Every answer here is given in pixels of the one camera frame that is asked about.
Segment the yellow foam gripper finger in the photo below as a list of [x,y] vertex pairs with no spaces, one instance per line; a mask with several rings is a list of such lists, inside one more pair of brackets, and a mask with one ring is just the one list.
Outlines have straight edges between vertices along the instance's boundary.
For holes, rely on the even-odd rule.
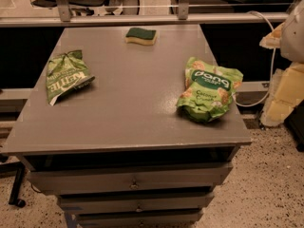
[[260,121],[275,127],[293,112],[304,100],[304,65],[291,63],[285,69],[277,69],[270,83],[270,95],[262,109]]
[[280,24],[272,32],[264,36],[259,42],[259,45],[267,49],[280,48],[282,27],[283,25]]

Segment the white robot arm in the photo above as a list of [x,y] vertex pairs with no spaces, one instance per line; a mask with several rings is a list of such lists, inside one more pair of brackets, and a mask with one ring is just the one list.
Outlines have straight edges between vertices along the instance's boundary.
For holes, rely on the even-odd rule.
[[259,44],[263,48],[279,48],[280,55],[291,62],[287,69],[275,71],[260,117],[264,125],[278,126],[304,100],[304,0]]

